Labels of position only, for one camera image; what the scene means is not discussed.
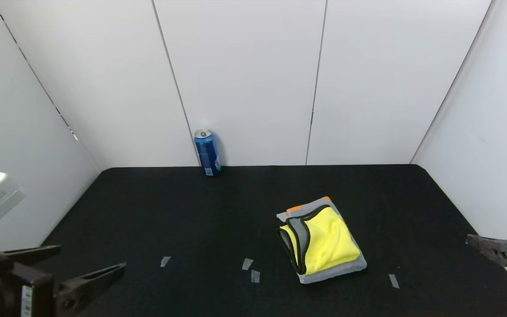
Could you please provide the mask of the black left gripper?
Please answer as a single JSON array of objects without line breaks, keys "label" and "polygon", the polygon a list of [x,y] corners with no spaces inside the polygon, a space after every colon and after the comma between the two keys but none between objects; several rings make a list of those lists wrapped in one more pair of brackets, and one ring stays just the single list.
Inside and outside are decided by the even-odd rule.
[{"label": "black left gripper", "polygon": [[76,317],[125,274],[123,262],[62,282],[54,305],[53,275],[32,265],[61,251],[60,245],[0,251],[0,317]]}]

